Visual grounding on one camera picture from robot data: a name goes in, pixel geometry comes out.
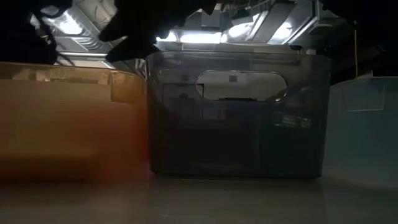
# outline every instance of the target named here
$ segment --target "gray floor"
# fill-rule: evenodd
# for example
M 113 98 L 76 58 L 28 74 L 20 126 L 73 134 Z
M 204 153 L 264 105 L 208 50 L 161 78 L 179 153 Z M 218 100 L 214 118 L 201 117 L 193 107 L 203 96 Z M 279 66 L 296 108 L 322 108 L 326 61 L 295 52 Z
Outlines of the gray floor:
M 0 188 L 0 222 L 398 223 L 398 191 L 318 180 L 214 181 L 153 177 L 119 187 Z

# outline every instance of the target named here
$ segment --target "orange translucent bin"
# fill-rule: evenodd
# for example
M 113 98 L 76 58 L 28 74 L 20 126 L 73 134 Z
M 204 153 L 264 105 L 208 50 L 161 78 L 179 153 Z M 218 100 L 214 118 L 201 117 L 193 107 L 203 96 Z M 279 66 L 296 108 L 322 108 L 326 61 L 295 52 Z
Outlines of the orange translucent bin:
M 146 174 L 146 85 L 139 75 L 0 63 L 0 105 L 0 180 Z

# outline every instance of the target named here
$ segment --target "black object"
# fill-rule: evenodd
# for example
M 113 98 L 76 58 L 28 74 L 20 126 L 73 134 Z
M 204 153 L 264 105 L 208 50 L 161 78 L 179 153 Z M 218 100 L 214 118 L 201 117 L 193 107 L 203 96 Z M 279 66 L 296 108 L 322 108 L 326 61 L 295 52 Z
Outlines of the black object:
M 391 27 L 396 25 L 397 1 L 320 0 L 323 10 L 345 18 L 357 33 L 358 75 L 373 71 L 374 76 L 397 76 L 398 47 Z M 356 77 L 354 31 L 345 40 L 331 44 L 319 52 L 332 59 L 331 84 Z
M 158 51 L 153 46 L 155 38 L 166 38 L 169 30 L 181 25 L 199 9 L 211 14 L 216 0 L 115 1 L 118 9 L 111 22 L 102 30 L 102 41 L 127 37 L 106 56 L 109 61 L 145 58 Z
M 58 8 L 58 12 L 52 15 L 41 12 L 41 9 L 50 5 Z M 2 2 L 0 19 L 4 22 L 0 31 L 0 61 L 54 64 L 60 55 L 55 50 L 57 44 L 42 17 L 58 17 L 71 6 L 72 0 Z M 30 24 L 33 14 L 39 20 L 46 38 L 38 36 L 35 27 Z
M 289 45 L 290 49 L 292 50 L 302 50 L 303 47 L 300 45 Z

